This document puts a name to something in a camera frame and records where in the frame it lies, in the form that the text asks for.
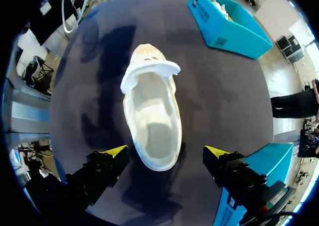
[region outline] blue box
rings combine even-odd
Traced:
[[[189,0],[188,8],[209,47],[220,48],[257,59],[273,44],[257,21],[233,0],[216,0],[225,4],[234,22],[218,10],[210,0]]]

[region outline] blue base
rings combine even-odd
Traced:
[[[266,184],[272,186],[278,180],[285,181],[292,154],[293,144],[270,143],[248,156],[245,162],[258,174],[267,175]],[[236,226],[246,212],[243,206],[233,210],[227,204],[228,195],[223,188],[213,226]]]

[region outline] sneaker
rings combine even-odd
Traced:
[[[124,114],[135,148],[150,169],[174,166],[181,145],[181,122],[173,75],[180,67],[150,44],[138,46],[121,82]]]

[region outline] table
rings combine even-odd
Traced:
[[[79,25],[57,70],[50,106],[59,175],[94,150],[124,144],[131,161],[88,211],[119,225],[212,225],[221,190],[202,164],[204,145],[249,155],[273,139],[266,81],[256,60],[208,48],[188,0],[113,0]],[[133,50],[150,43],[176,62],[182,122],[178,162],[155,172],[139,159],[120,83]]]

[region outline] wire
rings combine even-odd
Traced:
[[[294,213],[294,212],[280,212],[277,214],[273,214],[273,215],[268,215],[265,217],[261,217],[261,218],[254,218],[249,220],[248,222],[245,222],[244,224],[242,224],[241,226],[249,226],[249,225],[260,225],[261,223],[267,221],[267,220],[271,220],[271,219],[275,219],[275,218],[279,218],[281,216],[293,216],[293,217],[297,217],[298,214]]]
[[[84,10],[85,10],[85,7],[86,7],[86,3],[87,3],[88,0],[84,0],[83,1],[83,6],[82,6],[82,9],[81,9],[81,12],[78,16],[78,19],[76,20],[76,23],[75,25],[73,26],[73,28],[71,30],[68,30],[66,28],[66,25],[65,25],[65,17],[64,17],[64,0],[62,0],[62,23],[63,23],[63,28],[64,28],[64,31],[66,33],[71,33],[73,30],[75,30],[77,28],[77,26],[79,25],[79,22],[81,21],[82,19],[82,15],[84,13]]]
[[[38,152],[36,152],[34,149],[32,149],[30,146],[26,146],[26,147],[28,147],[30,150],[32,150],[36,155],[41,155],[41,156],[43,156],[43,157],[52,157],[53,155],[46,155],[46,154],[41,154],[41,153],[38,153]]]

